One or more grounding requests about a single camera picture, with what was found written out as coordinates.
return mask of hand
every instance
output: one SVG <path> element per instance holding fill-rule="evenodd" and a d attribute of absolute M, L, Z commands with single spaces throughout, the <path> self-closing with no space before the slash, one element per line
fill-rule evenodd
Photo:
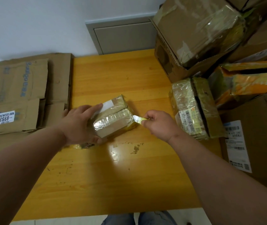
<path fill-rule="evenodd" d="M 182 134 L 186 134 L 177 126 L 171 115 L 165 111 L 149 110 L 144 115 L 149 120 L 142 121 L 142 125 L 149 129 L 151 134 L 169 143 L 170 139 Z"/>
<path fill-rule="evenodd" d="M 87 122 L 102 106 L 101 103 L 96 106 L 83 105 L 69 112 L 64 110 L 63 119 L 55 127 L 65 135 L 66 145 L 101 143 L 100 137 L 87 130 Z"/>

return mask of yellow table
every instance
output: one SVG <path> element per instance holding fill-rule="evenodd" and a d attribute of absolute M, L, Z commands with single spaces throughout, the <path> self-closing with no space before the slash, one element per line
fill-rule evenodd
<path fill-rule="evenodd" d="M 73 107 L 123 94 L 137 115 L 172 113 L 171 84 L 154 50 L 76 58 L 73 72 Z M 203 143 L 221 156 L 218 139 Z M 200 206 L 173 149 L 138 126 L 99 147 L 59 152 L 14 220 Z"/>

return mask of wooden table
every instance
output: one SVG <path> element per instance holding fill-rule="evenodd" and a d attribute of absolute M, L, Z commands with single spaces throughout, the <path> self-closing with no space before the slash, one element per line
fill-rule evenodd
<path fill-rule="evenodd" d="M 73 71 L 73 107 L 123 94 L 137 115 L 172 113 L 154 50 L 76 58 Z M 218 139 L 203 143 L 221 156 Z M 173 149 L 138 126 L 99 147 L 59 152 L 14 220 L 193 207 L 201 205 Z"/>

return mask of jeans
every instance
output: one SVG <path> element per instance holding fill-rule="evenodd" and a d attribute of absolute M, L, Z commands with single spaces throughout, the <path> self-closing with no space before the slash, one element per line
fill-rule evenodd
<path fill-rule="evenodd" d="M 135 225 L 134 214 L 108 215 L 101 225 Z M 177 225 L 167 211 L 141 212 L 139 225 Z"/>

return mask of white wall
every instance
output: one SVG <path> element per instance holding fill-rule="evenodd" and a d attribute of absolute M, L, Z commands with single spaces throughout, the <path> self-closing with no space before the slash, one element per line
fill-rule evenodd
<path fill-rule="evenodd" d="M 152 13 L 164 0 L 0 0 L 0 60 L 97 54 L 86 20 Z"/>

